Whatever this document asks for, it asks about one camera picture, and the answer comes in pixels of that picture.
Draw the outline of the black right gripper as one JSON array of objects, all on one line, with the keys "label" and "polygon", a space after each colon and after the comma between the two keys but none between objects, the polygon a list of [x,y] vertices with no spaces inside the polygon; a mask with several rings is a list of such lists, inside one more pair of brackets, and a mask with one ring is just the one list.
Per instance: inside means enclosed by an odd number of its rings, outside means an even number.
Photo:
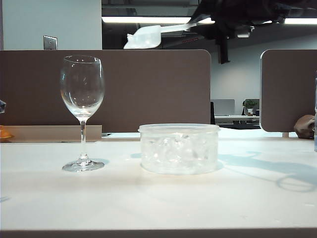
[{"label": "black right gripper", "polygon": [[199,22],[211,16],[214,24],[201,24],[190,28],[206,39],[215,39],[218,63],[229,62],[227,40],[237,37],[239,32],[249,37],[256,25],[260,24],[252,11],[254,0],[202,0],[191,16],[190,22]]}]

